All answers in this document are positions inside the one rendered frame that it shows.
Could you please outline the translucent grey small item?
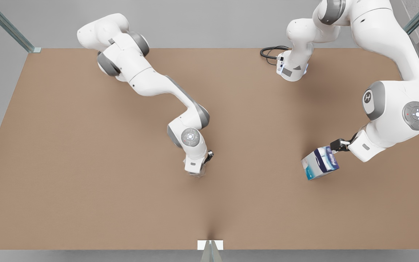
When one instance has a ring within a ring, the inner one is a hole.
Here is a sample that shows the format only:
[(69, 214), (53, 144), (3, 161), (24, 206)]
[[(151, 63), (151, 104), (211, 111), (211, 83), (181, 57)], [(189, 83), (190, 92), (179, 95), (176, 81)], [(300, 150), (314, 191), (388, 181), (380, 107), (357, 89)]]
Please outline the translucent grey small item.
[(201, 166), (199, 174), (196, 174), (196, 173), (193, 173), (193, 172), (188, 172), (188, 174), (193, 176), (193, 177), (197, 177), (197, 178), (203, 177), (206, 174), (206, 164), (209, 161), (209, 159), (210, 159), (209, 157), (207, 157), (205, 159), (205, 161), (203, 162), (203, 164)]

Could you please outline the white and blue printed box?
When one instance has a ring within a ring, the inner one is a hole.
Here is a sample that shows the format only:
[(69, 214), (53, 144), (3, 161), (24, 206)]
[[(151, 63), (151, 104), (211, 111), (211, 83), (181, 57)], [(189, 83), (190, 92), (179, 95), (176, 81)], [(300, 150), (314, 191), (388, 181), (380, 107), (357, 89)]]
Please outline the white and blue printed box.
[(315, 149), (301, 160), (301, 164), (308, 180), (323, 177), (339, 169), (339, 164), (330, 146)]

